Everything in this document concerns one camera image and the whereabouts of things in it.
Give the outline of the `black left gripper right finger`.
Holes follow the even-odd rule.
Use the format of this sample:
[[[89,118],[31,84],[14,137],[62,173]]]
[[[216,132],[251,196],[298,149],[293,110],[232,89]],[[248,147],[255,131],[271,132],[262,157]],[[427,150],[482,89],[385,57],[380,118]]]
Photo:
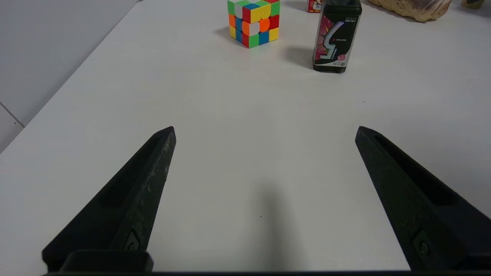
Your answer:
[[[412,271],[490,271],[490,218],[381,133],[355,143]]]

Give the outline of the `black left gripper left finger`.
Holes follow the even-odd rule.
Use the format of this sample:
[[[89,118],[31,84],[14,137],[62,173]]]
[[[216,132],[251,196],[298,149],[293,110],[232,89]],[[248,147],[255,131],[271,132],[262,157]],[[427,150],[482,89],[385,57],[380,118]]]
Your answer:
[[[154,133],[42,250],[49,273],[149,273],[147,252],[176,146]]]

